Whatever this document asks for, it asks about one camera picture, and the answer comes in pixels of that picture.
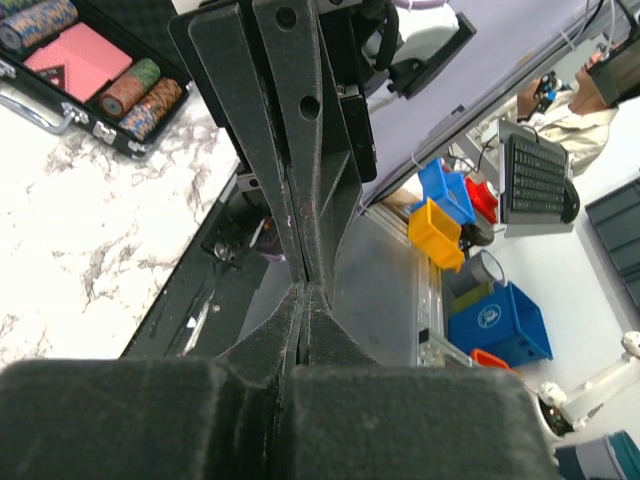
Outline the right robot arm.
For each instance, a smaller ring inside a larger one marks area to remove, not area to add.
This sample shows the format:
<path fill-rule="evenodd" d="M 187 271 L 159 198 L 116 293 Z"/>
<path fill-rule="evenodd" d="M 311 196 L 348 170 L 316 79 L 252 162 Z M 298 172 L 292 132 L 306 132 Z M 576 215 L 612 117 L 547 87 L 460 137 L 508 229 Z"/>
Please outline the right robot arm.
<path fill-rule="evenodd" d="M 262 192 L 293 280 L 331 297 L 377 174 L 368 97 L 410 99 L 475 35 L 444 1 L 207 1 L 169 33 Z"/>

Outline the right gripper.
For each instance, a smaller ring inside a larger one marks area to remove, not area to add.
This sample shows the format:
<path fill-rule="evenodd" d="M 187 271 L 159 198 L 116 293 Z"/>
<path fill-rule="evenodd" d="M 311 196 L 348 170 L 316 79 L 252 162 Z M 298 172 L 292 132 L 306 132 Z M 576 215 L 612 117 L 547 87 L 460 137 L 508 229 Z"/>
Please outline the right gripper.
<path fill-rule="evenodd" d="M 390 1 L 189 1 L 169 24 L 258 181 L 292 279 L 306 267 L 327 298 L 361 181 L 377 176 L 365 84 L 391 66 L 399 26 Z"/>

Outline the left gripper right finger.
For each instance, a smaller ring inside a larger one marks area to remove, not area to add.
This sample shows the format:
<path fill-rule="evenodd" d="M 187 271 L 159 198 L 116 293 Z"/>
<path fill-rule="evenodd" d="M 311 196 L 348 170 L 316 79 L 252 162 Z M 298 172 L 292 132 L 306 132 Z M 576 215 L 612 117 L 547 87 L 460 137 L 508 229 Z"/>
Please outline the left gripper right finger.
<path fill-rule="evenodd" d="M 417 299 L 358 288 L 349 332 L 322 290 L 292 285 L 280 437 L 283 479 L 553 479 L 556 467 L 518 379 L 417 363 Z M 386 366 L 364 329 L 399 353 Z"/>

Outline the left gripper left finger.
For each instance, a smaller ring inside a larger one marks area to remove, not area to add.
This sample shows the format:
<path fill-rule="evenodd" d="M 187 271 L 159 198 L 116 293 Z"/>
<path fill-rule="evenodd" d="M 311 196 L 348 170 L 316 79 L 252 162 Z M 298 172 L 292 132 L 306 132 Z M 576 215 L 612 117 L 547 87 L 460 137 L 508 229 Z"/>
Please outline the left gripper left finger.
<path fill-rule="evenodd" d="M 282 479 L 303 290 L 216 358 L 27 360 L 1 375 L 5 479 Z"/>

